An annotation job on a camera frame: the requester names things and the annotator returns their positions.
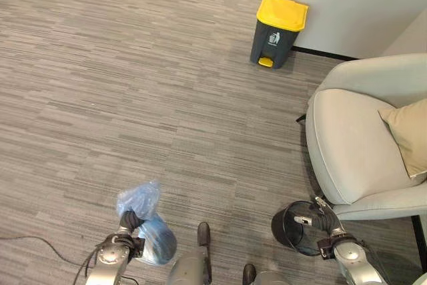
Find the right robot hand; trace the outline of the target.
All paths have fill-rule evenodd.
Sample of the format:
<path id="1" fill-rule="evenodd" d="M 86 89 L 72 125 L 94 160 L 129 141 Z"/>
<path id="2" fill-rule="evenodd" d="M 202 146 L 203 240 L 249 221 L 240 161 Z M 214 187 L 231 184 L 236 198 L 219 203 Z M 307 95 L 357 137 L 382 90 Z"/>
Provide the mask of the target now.
<path id="1" fill-rule="evenodd" d="M 334 230 L 343 233 L 343 227 L 332 208 L 321 197 L 316 196 L 312 203 L 314 214 L 311 216 L 294 216 L 294 221 L 317 228 L 332 235 Z"/>

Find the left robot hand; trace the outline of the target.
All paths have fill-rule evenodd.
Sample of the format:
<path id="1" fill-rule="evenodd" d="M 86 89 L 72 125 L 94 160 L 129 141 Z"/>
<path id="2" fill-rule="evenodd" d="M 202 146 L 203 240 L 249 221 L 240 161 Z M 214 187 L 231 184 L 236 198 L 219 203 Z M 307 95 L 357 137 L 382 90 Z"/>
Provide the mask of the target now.
<path id="1" fill-rule="evenodd" d="M 139 218 L 133 210 L 129 210 L 121 215 L 119 226 L 121 228 L 125 228 L 132 234 L 133 231 L 140 227 L 144 222 L 145 220 Z"/>

